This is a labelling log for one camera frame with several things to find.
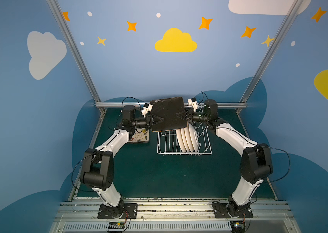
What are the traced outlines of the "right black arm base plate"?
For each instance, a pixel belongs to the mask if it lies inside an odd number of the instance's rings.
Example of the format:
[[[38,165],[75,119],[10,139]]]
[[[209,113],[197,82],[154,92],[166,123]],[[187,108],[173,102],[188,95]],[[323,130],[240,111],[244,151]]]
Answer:
[[[211,206],[214,211],[215,218],[253,218],[253,213],[250,208],[251,203],[239,206],[234,202],[220,203],[214,201]]]

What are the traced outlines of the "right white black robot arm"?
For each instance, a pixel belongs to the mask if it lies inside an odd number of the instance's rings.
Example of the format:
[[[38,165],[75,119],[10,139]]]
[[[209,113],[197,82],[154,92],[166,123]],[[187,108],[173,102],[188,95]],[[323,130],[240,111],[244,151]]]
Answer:
[[[231,218],[252,217],[251,199],[257,188],[273,172],[271,150],[267,144],[259,144],[235,130],[230,123],[218,116],[215,100],[206,100],[203,112],[194,109],[176,113],[181,119],[205,123],[219,138],[231,145],[241,156],[241,178],[237,188],[228,198],[227,214]]]

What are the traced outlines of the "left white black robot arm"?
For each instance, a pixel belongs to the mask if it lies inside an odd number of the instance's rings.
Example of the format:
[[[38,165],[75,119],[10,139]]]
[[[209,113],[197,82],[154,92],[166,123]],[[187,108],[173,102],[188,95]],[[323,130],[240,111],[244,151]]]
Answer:
[[[124,210],[123,197],[113,184],[114,156],[131,140],[137,129],[149,129],[153,125],[148,114],[152,109],[152,104],[144,104],[142,113],[137,118],[135,106],[124,106],[121,110],[121,122],[115,128],[112,136],[102,145],[95,149],[89,148],[84,153],[80,182],[89,186],[102,198],[100,218],[128,216]]]

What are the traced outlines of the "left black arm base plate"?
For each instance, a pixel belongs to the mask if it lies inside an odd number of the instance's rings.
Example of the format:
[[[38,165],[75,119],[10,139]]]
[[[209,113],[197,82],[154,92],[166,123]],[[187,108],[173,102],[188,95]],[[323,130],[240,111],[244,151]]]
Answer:
[[[97,218],[98,219],[136,219],[137,218],[136,203],[124,203],[117,207],[110,207],[104,204],[100,205]]]

